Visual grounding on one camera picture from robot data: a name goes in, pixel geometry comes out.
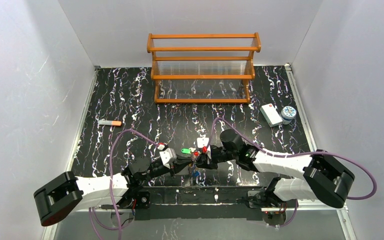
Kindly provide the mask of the cluster of tagged keys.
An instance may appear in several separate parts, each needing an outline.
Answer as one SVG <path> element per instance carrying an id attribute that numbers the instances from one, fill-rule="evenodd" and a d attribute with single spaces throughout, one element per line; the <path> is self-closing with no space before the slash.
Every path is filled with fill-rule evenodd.
<path id="1" fill-rule="evenodd" d="M 191 178 L 196 178 L 201 175 L 201 172 L 199 168 L 197 167 L 197 163 L 200 157 L 200 152 L 195 150 L 191 153 L 191 163 L 188 165 L 189 166 L 189 174 Z"/>

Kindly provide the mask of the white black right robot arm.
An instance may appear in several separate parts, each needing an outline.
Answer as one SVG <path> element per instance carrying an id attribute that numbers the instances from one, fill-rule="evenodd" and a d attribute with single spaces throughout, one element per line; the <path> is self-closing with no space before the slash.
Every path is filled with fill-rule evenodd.
<path id="1" fill-rule="evenodd" d="M 301 156 L 262 151 L 246 144 L 232 129 L 224 130 L 220 139 L 221 147 L 210 145 L 208 137 L 196 140 L 197 167 L 216 169 L 219 163 L 235 161 L 246 171 L 279 175 L 267 187 L 244 197 L 249 207 L 275 207 L 297 199 L 318 200 L 336 209 L 345 205 L 355 175 L 333 156 L 321 151 Z"/>

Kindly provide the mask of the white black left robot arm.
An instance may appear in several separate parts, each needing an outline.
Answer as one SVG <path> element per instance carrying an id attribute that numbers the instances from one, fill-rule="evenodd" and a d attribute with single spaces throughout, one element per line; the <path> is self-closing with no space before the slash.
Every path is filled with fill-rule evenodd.
<path id="1" fill-rule="evenodd" d="M 40 224 L 54 225 L 78 210 L 113 203 L 120 206 L 132 199 L 145 182 L 167 173 L 175 175 L 191 163 L 191 158 L 179 155 L 168 161 L 138 157 L 112 177 L 80 177 L 72 171 L 63 172 L 33 194 Z"/>

